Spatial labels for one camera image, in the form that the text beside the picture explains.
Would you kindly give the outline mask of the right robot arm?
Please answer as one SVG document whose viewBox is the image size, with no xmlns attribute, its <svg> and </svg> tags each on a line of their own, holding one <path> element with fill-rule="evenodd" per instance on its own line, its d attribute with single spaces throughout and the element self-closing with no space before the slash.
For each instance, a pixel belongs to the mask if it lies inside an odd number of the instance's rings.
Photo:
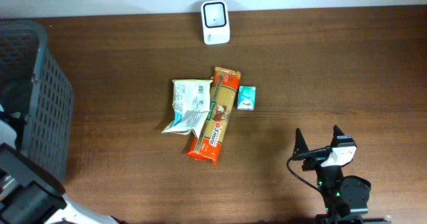
<svg viewBox="0 0 427 224">
<path fill-rule="evenodd" d="M 364 219 L 368 213 L 368 201 L 372 184 L 368 180 L 343 175 L 342 168 L 353 161 L 357 150 L 354 139 L 344 134 L 335 125 L 331 143 L 323 148 L 308 149 L 300 129 L 296 129 L 296 139 L 292 156 L 287 160 L 288 171 L 302 183 L 317 191 L 324 201 L 326 212 L 315 216 L 315 223 L 339 224 L 387 223 L 385 219 Z M 290 167 L 292 161 L 302 161 L 303 171 L 315 171 L 317 181 L 312 185 Z"/>
</svg>

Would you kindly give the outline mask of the white snack bag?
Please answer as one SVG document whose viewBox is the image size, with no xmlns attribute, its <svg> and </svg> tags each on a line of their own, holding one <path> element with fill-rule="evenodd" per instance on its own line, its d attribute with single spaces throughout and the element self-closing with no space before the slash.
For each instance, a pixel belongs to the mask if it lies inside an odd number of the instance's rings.
<svg viewBox="0 0 427 224">
<path fill-rule="evenodd" d="M 174 79 L 172 83 L 174 120 L 162 133 L 193 133 L 199 138 L 210 110 L 212 80 Z"/>
</svg>

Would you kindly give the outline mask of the orange spaghetti package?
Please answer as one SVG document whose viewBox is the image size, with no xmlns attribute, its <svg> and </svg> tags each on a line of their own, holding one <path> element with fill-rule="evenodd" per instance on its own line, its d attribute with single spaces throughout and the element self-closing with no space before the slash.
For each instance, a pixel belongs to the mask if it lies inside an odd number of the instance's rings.
<svg viewBox="0 0 427 224">
<path fill-rule="evenodd" d="M 194 137 L 188 157 L 210 160 L 215 165 L 222 148 L 224 135 L 240 84 L 241 73 L 223 67 L 214 69 L 207 118 L 199 137 Z"/>
</svg>

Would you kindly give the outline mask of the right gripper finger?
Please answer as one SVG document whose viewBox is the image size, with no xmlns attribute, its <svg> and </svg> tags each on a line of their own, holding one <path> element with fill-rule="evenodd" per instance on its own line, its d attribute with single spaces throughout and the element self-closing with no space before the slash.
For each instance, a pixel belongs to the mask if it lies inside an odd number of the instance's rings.
<svg viewBox="0 0 427 224">
<path fill-rule="evenodd" d="M 308 146 L 306 145 L 302 132 L 299 128 L 297 128 L 292 160 L 301 161 L 305 158 L 308 152 L 309 152 L 309 149 L 308 149 Z"/>
<path fill-rule="evenodd" d="M 333 138 L 331 141 L 331 146 L 339 147 L 345 142 L 346 142 L 346 135 L 337 125 L 335 125 L 333 127 Z"/>
</svg>

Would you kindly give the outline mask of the small teal tissue pack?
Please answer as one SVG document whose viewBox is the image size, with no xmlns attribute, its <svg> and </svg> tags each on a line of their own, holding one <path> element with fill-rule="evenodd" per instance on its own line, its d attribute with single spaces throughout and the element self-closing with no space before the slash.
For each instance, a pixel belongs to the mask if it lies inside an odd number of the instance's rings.
<svg viewBox="0 0 427 224">
<path fill-rule="evenodd" d="M 255 109 L 256 87 L 239 86 L 238 105 L 239 110 L 253 111 Z"/>
</svg>

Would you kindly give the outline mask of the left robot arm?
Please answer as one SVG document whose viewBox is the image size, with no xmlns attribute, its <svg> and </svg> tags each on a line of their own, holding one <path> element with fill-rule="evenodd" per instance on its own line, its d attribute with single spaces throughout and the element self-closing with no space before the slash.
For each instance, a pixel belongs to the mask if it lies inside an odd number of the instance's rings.
<svg viewBox="0 0 427 224">
<path fill-rule="evenodd" d="M 1 122 L 1 222 L 118 224 L 72 201 L 62 184 L 15 148 L 17 132 Z"/>
</svg>

